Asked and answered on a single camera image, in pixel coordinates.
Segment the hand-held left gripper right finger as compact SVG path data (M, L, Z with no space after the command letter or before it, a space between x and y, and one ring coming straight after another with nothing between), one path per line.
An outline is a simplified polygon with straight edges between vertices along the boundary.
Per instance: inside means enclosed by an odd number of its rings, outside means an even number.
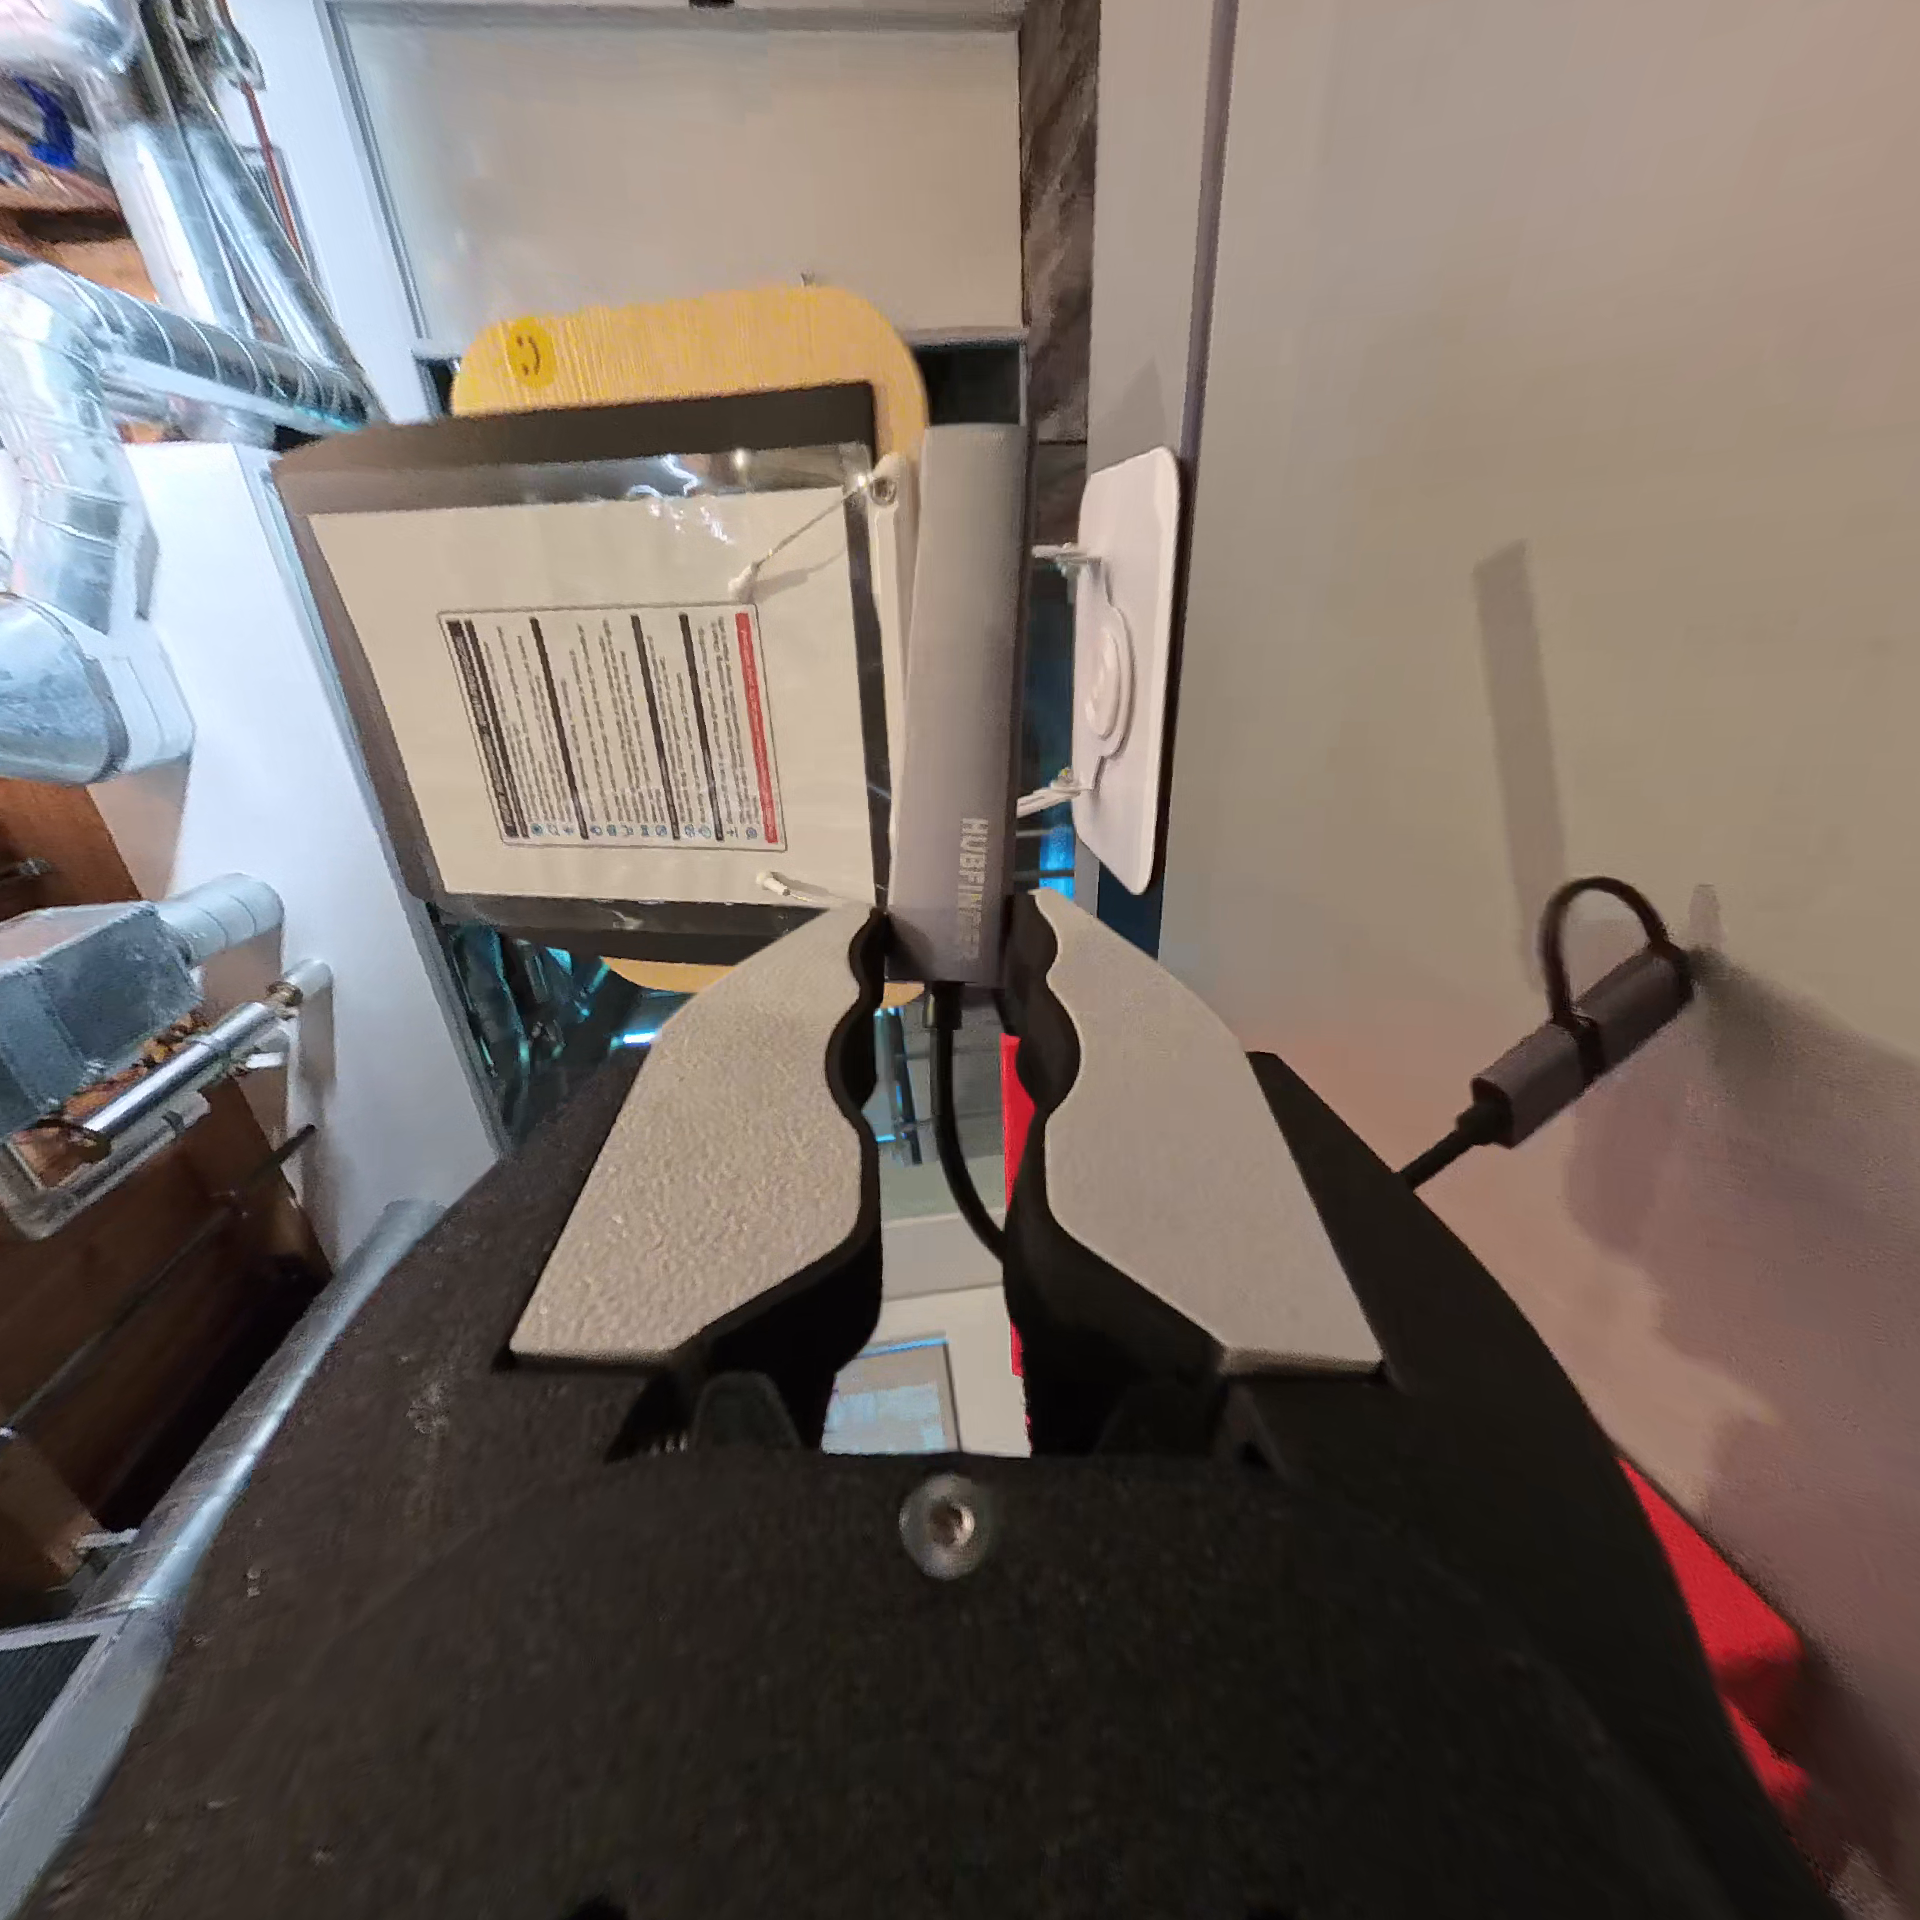
M1026 1419L1373 1376L1381 1343L1234 1033L1066 896L1014 900L1005 931L1033 1108L1002 1255Z

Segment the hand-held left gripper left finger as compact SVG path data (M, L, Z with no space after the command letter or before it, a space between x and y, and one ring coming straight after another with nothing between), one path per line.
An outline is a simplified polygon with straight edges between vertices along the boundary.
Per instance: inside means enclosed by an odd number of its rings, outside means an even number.
M764 1376L822 1419L881 1316L865 1118L884 920L838 905L661 1030L510 1337L516 1366L628 1371L694 1401Z

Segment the grey usb hub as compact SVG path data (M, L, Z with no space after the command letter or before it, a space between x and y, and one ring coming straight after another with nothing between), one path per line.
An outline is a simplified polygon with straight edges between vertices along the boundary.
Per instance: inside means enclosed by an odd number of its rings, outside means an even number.
M1030 440L1025 423L926 432L904 648L886 920L897 969L993 990L1017 816Z

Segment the red plastic bin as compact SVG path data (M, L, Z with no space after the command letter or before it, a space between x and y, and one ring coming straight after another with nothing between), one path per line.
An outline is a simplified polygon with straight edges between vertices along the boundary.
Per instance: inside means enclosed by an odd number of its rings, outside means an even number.
M1553 1659L1737 1865L1788 1841L1808 1774L1779 1742L1796 1632L1626 1465L1467 1244L1277 1057L1248 1058L1384 1351L1371 1376L1062 1380L1074 1441L1211 1449L1364 1507Z

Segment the wooden instruction sign board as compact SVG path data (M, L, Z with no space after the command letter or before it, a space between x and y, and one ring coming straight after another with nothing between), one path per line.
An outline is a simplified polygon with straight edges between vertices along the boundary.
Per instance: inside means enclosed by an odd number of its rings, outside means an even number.
M406 892L722 969L884 910L921 369L865 295L489 326L443 419L273 483Z

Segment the white sign stand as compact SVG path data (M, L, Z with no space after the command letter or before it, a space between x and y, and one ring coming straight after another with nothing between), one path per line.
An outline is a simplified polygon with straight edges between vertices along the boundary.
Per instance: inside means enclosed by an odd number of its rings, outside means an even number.
M1073 539L1030 552L1069 594L1069 754L1014 816L1068 808L1077 841L1130 896L1161 865L1182 554L1184 466L1168 446L1093 471Z

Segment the white partition panel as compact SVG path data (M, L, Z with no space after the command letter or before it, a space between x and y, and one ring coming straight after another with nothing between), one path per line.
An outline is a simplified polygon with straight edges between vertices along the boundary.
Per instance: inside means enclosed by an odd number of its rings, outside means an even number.
M838 286L1025 328L1019 6L328 6L421 346Z

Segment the silver insulated pipe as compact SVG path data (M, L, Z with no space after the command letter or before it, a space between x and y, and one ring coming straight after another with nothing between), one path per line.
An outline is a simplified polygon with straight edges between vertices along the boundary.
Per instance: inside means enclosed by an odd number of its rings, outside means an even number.
M306 257L229 6L107 3L75 86L160 300L346 378L382 420Z

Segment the grey metal rail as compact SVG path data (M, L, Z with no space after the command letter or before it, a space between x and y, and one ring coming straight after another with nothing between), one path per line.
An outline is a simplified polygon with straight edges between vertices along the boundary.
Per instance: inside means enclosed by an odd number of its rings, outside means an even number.
M174 1657L202 1561L276 1431L337 1339L441 1216L434 1203L388 1206L150 1516L115 1540L77 1608L4 1626L2 1916L24 1908L105 1793Z

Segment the silver ribbed air duct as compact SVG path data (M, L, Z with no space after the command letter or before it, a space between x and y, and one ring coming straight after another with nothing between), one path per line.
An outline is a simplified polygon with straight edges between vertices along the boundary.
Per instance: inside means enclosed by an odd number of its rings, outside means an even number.
M169 402L306 436L373 420L357 376L49 264L4 276L4 777L101 784L189 754L195 722L146 624L156 539L120 436Z

